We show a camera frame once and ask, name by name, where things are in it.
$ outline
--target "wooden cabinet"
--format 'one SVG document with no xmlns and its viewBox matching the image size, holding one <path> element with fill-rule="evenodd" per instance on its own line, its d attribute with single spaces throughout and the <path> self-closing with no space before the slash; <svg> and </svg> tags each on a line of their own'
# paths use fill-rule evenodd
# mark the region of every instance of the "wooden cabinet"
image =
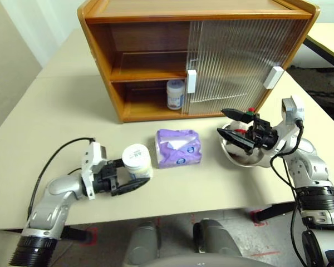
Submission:
<svg viewBox="0 0 334 267">
<path fill-rule="evenodd" d="M 287 68 L 319 14 L 302 0 L 89 0 L 78 17 L 123 122 L 257 110 L 273 66 Z M 181 110 L 166 82 L 197 71 Z"/>
</svg>

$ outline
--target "white lid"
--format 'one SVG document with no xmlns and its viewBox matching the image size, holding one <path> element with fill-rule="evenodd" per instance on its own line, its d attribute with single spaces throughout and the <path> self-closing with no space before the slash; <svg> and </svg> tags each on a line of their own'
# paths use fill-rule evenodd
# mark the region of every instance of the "white lid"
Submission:
<svg viewBox="0 0 334 267">
<path fill-rule="evenodd" d="M 122 153 L 122 161 L 131 169 L 139 169 L 151 161 L 149 150 L 141 144 L 133 144 L 125 148 Z"/>
<path fill-rule="evenodd" d="M 167 82 L 167 90 L 171 93 L 181 93 L 184 89 L 184 81 L 182 80 L 169 80 Z"/>
</svg>

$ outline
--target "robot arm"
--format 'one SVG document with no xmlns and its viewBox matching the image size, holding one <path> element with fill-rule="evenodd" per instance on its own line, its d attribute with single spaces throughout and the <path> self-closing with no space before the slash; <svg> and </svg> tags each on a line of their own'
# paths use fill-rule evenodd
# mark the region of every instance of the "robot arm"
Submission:
<svg viewBox="0 0 334 267">
<path fill-rule="evenodd" d="M 262 157 L 256 166 L 270 167 L 277 156 L 286 161 L 302 221 L 308 229 L 302 235 L 307 265 L 334 264 L 334 187 L 328 179 L 327 165 L 306 139 L 300 139 L 294 150 L 297 144 L 294 134 L 302 128 L 304 121 L 302 101 L 296 96 L 283 99 L 283 120 L 276 127 L 261 120 L 259 114 L 250 115 L 231 109 L 222 112 L 234 120 L 253 121 L 244 135 L 223 128 L 218 128 L 218 132 L 228 142 L 242 148 L 245 156 L 251 156 L 255 149 L 259 149 Z"/>
<path fill-rule="evenodd" d="M 81 175 L 63 175 L 47 185 L 22 230 L 9 265 L 48 266 L 74 202 L 83 197 L 94 199 L 101 192 L 121 195 L 149 181 L 135 179 L 120 185 L 116 168 L 123 165 L 122 160 L 108 161 L 105 148 L 97 142 L 90 143 L 83 155 Z"/>
</svg>

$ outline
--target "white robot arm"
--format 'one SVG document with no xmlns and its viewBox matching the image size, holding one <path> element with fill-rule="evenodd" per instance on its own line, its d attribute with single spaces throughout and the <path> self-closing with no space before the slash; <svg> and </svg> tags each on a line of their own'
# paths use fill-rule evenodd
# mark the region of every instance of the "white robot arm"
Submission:
<svg viewBox="0 0 334 267">
<path fill-rule="evenodd" d="M 296 193 L 296 203 L 307 227 L 302 235 L 308 266 L 334 266 L 334 186 L 328 179 L 326 163 L 314 146 L 302 139 L 304 105 L 297 96 L 282 100 L 282 122 L 271 127 L 259 114 L 251 115 L 234 109 L 222 112 L 231 119 L 253 125 L 245 134 L 218 128 L 229 143 L 242 148 L 245 156 L 257 150 L 259 161 L 253 166 L 272 167 Z M 273 160 L 283 158 L 293 179 L 290 184 L 273 167 Z"/>
</svg>

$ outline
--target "tissue box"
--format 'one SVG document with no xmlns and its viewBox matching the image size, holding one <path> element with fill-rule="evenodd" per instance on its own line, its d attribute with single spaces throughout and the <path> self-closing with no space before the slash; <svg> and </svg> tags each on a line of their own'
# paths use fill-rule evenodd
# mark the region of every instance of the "tissue box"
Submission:
<svg viewBox="0 0 334 267">
<path fill-rule="evenodd" d="M 160 169 L 200 163 L 199 135 L 193 130 L 159 130 L 155 136 Z"/>
</svg>

